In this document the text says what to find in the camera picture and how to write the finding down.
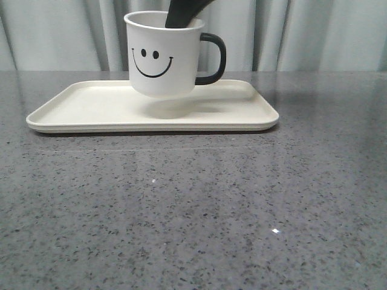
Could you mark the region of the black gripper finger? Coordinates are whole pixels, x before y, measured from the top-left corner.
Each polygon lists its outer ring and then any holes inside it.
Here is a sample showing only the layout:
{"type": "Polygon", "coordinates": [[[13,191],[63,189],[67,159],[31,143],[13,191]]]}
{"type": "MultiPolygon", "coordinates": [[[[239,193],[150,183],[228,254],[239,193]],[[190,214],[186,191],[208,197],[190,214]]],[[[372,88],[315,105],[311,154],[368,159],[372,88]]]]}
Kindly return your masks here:
{"type": "Polygon", "coordinates": [[[170,2],[166,28],[186,28],[213,0],[174,0],[170,2]]]}

